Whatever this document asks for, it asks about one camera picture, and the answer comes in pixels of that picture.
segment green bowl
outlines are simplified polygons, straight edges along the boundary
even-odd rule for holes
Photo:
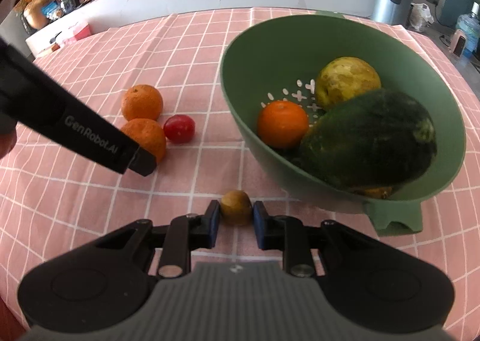
[[[272,100],[301,104],[313,123],[320,112],[312,80],[325,65],[343,56],[365,60],[376,69],[384,88],[416,98],[428,110],[436,128],[438,155],[432,166],[388,200],[339,191],[299,169],[256,136],[258,114]],[[365,211],[377,231],[385,235],[421,230],[420,202],[446,188],[462,166],[465,128],[445,82],[409,47],[366,25],[320,15],[263,22],[243,32],[227,48],[221,79],[246,146],[272,179],[291,196],[315,206],[331,211]],[[347,207],[335,206],[345,201]]]

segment pink checkered tablecloth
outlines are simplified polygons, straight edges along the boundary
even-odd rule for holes
[[[157,171],[143,178],[131,171],[110,172],[18,126],[18,143],[0,162],[0,297],[24,324],[16,289],[32,267],[139,218],[160,225],[178,215],[203,213],[210,200],[235,188],[263,200],[270,213],[316,226],[336,219],[378,238],[365,215],[316,209],[276,186],[245,147],[222,96],[219,59],[241,31],[273,17],[308,12],[253,8],[173,14],[111,28],[35,61],[117,127],[125,123],[123,92],[142,83],[162,93],[160,121],[186,113],[197,133],[191,144],[169,145]],[[480,103],[428,38],[400,26],[350,19],[382,30],[425,58],[461,108],[467,134],[462,171],[447,190],[423,203],[422,233],[382,241],[448,274],[456,299],[446,328],[458,340],[471,341],[480,325]],[[192,257],[193,263],[237,260],[280,261],[281,253],[260,251],[251,227],[220,225],[217,246]]]

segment orange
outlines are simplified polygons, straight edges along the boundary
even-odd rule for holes
[[[157,120],[163,110],[160,92],[151,85],[134,85],[122,97],[122,114],[126,120]]]
[[[260,112],[257,121],[260,139],[276,149],[297,147],[308,128],[307,114],[291,101],[270,103]]]
[[[121,131],[157,158],[157,163],[165,157],[167,141],[162,126],[151,119],[132,119]]]

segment metal pin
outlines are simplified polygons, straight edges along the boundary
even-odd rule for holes
[[[315,269],[307,264],[297,264],[292,267],[291,273],[296,277],[310,277],[315,273]]]
[[[166,279],[172,279],[180,276],[183,269],[178,265],[164,265],[158,270],[158,274]]]

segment red tomato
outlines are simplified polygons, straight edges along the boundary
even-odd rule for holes
[[[187,115],[173,115],[166,120],[163,131],[171,142],[187,143],[195,135],[195,122]]]

